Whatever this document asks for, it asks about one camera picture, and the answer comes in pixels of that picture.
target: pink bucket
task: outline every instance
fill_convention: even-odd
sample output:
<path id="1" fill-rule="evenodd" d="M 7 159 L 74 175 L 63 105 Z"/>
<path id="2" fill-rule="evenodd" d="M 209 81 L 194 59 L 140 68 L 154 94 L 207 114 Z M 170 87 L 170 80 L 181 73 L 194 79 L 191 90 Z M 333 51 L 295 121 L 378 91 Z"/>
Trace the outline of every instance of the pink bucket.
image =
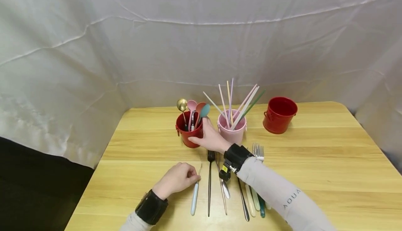
<path id="1" fill-rule="evenodd" d="M 233 115 L 235 115 L 236 112 L 237 112 L 237 110 L 232 110 Z M 225 113 L 227 115 L 229 115 L 229 110 L 226 110 Z M 238 145 L 241 145 L 241 142 L 243 141 L 244 131 L 247 131 L 246 117 L 242 118 L 238 122 L 238 124 L 236 125 L 236 127 L 233 131 L 228 130 L 226 128 L 226 126 L 227 126 L 226 119 L 224 116 L 222 116 L 222 114 L 219 114 L 217 124 L 218 124 L 219 133 L 224 139 L 226 139 L 230 143 L 236 143 Z"/>

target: orange spoon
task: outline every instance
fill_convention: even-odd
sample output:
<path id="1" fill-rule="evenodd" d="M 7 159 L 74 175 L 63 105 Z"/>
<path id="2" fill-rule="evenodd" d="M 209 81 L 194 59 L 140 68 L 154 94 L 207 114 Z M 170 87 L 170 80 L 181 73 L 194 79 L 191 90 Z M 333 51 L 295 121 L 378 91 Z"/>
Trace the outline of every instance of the orange spoon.
<path id="1" fill-rule="evenodd" d="M 199 103 L 199 104 L 197 105 L 197 107 L 195 108 L 195 111 L 198 112 L 198 116 L 197 116 L 197 121 L 195 122 L 194 129 L 196 129 L 197 126 L 198 126 L 198 120 L 200 119 L 201 110 L 202 110 L 202 108 L 204 108 L 205 105 L 206 105 L 205 102 L 201 102 L 201 103 Z"/>

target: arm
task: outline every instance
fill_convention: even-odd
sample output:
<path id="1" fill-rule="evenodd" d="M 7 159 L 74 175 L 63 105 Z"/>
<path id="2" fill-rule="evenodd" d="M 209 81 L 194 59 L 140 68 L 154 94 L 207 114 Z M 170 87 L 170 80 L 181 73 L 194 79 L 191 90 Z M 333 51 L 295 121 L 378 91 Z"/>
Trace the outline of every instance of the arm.
<path id="1" fill-rule="evenodd" d="M 177 163 L 167 171 L 132 212 L 120 231 L 149 231 L 162 217 L 168 206 L 167 198 L 196 183 L 201 176 L 187 163 Z"/>
<path id="2" fill-rule="evenodd" d="M 149 231 L 153 226 L 141 220 L 135 212 L 130 213 L 120 231 Z"/>
<path id="3" fill-rule="evenodd" d="M 230 144 L 214 129 L 208 118 L 203 118 L 204 137 L 188 138 L 211 151 L 224 154 L 228 160 L 233 157 L 238 165 L 237 176 L 252 186 L 295 231 L 334 231 L 320 208 L 304 192 L 282 176 L 256 160 L 249 157 L 250 152 L 237 144 Z"/>
<path id="4" fill-rule="evenodd" d="M 255 157 L 246 159 L 237 176 L 254 188 L 294 231 L 336 230 L 315 202 L 301 189 Z"/>

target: green chopstick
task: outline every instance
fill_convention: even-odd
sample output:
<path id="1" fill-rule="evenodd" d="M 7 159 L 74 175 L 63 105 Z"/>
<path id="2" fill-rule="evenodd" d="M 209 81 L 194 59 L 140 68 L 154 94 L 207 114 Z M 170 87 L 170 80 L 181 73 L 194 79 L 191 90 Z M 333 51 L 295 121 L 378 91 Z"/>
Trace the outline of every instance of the green chopstick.
<path id="1" fill-rule="evenodd" d="M 260 94 L 257 96 L 257 98 L 256 98 L 256 99 L 252 102 L 252 104 L 248 107 L 248 109 L 246 110 L 246 112 L 244 112 L 244 114 L 243 114 L 243 116 L 241 117 L 241 119 L 244 118 L 244 116 L 247 114 L 247 112 L 254 106 L 254 104 L 257 103 L 257 101 L 261 98 L 261 96 L 262 96 L 262 94 L 264 94 L 264 92 L 265 92 L 265 90 L 263 90 L 262 93 L 260 93 Z"/>

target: red bucket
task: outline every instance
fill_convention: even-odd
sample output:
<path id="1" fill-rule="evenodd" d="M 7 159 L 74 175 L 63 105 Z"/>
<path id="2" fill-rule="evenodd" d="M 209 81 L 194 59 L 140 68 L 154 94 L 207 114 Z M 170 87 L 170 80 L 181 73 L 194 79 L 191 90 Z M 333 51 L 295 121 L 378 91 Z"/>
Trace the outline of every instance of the red bucket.
<path id="1" fill-rule="evenodd" d="M 187 125 L 188 125 L 188 122 L 190 121 L 189 119 L 190 119 L 190 112 L 184 112 L 184 115 L 185 115 L 185 117 L 186 117 L 186 123 L 187 123 Z M 194 118 L 195 118 L 195 120 L 197 119 L 197 117 L 198 117 L 198 112 L 194 112 Z M 183 141 L 183 143 L 187 146 L 187 147 L 190 147 L 190 148 L 197 148 L 197 147 L 199 147 L 199 145 L 198 144 L 194 144 L 193 142 L 191 142 L 191 141 L 189 141 L 188 140 L 188 137 L 197 137 L 197 138 L 203 138 L 204 137 L 204 131 L 203 131 L 203 128 L 202 128 L 202 120 L 201 120 L 201 122 L 198 124 L 198 126 L 197 126 L 197 128 L 196 129 L 194 129 L 194 131 L 186 131 L 186 128 L 185 128 L 185 124 L 184 124 L 184 118 L 183 118 L 183 114 L 180 114 L 178 117 L 177 117 L 177 120 L 176 120 L 176 131 L 177 131 L 177 136 L 180 136 L 181 135 L 181 138 L 182 138 L 182 141 Z"/>
<path id="2" fill-rule="evenodd" d="M 265 130 L 274 134 L 284 133 L 290 121 L 296 115 L 297 105 L 291 99 L 285 97 L 275 97 L 268 102 L 268 109 L 264 112 Z"/>

